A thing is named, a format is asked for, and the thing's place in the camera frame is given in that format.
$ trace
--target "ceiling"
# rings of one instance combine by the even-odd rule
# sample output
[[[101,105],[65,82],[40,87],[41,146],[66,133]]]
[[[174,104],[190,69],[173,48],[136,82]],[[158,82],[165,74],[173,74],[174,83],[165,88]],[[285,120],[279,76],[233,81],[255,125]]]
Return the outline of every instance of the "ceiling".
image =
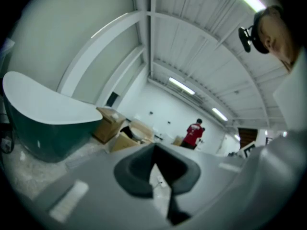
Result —
[[[149,78],[225,127],[285,129],[272,94],[287,71],[269,54],[253,47],[250,53],[244,51],[237,29],[252,25],[254,11],[243,0],[151,0],[147,14],[151,17]],[[183,92],[169,77],[195,95]]]

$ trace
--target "floor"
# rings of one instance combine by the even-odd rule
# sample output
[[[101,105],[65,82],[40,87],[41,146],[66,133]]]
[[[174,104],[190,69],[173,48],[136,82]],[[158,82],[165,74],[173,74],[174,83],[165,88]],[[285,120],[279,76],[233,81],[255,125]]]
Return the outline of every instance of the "floor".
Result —
[[[15,190],[34,199],[46,186],[63,176],[68,168],[66,163],[90,155],[99,150],[108,151],[112,141],[103,145],[95,138],[58,163],[46,163],[36,159],[26,148],[16,141],[11,154],[3,154],[5,173]]]
[[[69,164],[80,158],[88,158],[88,155],[93,156],[97,152],[109,153],[116,139],[117,137],[114,137],[104,145],[95,138],[90,138],[87,144],[58,163],[46,163],[36,159],[17,139],[13,152],[3,154],[5,173],[15,190],[33,200],[49,184],[72,169],[68,166]],[[153,186],[154,204],[166,217],[171,189],[163,180],[156,165],[152,169],[149,183]]]

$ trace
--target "man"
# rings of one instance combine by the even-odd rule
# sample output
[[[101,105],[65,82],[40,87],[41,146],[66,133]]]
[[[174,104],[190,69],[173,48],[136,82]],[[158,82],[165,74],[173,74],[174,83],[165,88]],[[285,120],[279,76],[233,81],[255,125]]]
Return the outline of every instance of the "man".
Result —
[[[244,29],[245,38],[240,34],[241,42],[246,49],[247,41],[252,41],[254,47],[263,54],[276,56],[290,72],[300,54],[302,45],[294,37],[284,21],[283,10],[279,6],[270,6],[259,11],[254,16],[251,36]]]
[[[199,118],[197,119],[195,124],[192,124],[188,127],[187,129],[187,135],[183,139],[183,142],[181,143],[181,147],[184,148],[189,148],[194,150],[195,149],[195,144],[196,144],[196,139],[200,138],[203,133],[203,129],[201,127],[202,120]]]
[[[194,149],[197,147],[198,143],[200,143],[200,142],[202,142],[201,138],[197,138]]]

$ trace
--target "bathtub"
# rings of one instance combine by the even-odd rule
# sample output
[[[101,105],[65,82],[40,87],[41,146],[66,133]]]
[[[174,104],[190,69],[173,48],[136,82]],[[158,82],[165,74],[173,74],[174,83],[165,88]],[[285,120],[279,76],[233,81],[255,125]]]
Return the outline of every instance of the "bathtub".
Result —
[[[83,146],[102,119],[94,105],[8,72],[3,78],[4,104],[20,142],[35,157],[59,162]]]

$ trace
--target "metal ceiling panel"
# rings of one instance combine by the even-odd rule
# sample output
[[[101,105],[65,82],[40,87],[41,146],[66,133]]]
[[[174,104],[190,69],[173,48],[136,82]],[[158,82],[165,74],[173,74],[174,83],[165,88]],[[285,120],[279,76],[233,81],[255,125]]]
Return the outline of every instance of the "metal ceiling panel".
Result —
[[[252,25],[254,12],[243,0],[156,0],[155,10],[188,21],[209,36],[178,20],[155,17],[154,59],[203,86],[236,116],[256,118],[241,120],[241,125],[284,126],[283,120],[271,118],[281,116],[272,94],[287,72],[272,55],[255,48],[244,51],[237,30]],[[156,66],[153,70],[155,80],[174,90],[169,72]],[[201,92],[195,97],[205,98]],[[212,100],[203,102],[208,110],[215,105]]]

